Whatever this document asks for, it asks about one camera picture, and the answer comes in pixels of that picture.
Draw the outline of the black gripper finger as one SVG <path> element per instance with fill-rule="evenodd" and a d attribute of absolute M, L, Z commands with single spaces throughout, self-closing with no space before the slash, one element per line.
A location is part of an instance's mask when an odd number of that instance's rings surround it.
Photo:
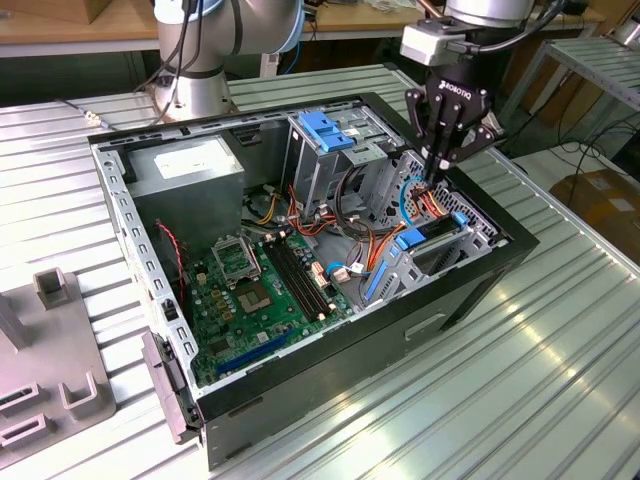
<path fill-rule="evenodd" d="M 503 128 L 492 109 L 469 126 L 461 121 L 444 124 L 436 151 L 436 182 L 465 160 L 503 140 Z"/>
<path fill-rule="evenodd" d="M 446 124 L 442 122 L 444 95 L 438 89 L 413 88 L 406 91 L 405 101 L 424 159 L 424 180 L 426 183 L 438 183 L 443 177 L 440 163 L 445 147 Z"/>

